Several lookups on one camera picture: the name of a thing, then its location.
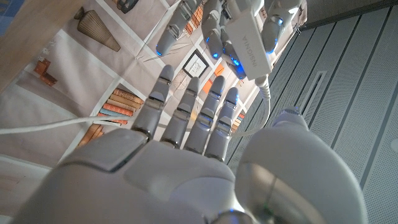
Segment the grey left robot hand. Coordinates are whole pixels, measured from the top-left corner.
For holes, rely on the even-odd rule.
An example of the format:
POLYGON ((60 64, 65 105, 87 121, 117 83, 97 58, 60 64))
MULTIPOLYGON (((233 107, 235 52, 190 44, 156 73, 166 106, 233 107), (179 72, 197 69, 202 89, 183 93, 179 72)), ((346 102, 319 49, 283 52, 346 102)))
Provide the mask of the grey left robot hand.
POLYGON ((238 78, 260 83, 306 21, 306 0, 210 0, 201 31, 213 58, 223 58, 238 78))

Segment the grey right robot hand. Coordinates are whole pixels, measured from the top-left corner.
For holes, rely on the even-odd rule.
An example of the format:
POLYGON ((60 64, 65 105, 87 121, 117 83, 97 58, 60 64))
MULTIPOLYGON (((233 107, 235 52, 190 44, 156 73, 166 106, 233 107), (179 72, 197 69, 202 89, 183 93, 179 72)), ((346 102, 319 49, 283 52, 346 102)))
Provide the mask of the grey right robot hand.
POLYGON ((160 141, 174 77, 166 65, 131 129, 116 129, 52 169, 14 223, 367 223, 359 183, 300 110, 253 134, 236 171, 225 163, 238 91, 212 88, 199 133, 183 138, 198 82, 190 82, 160 141))

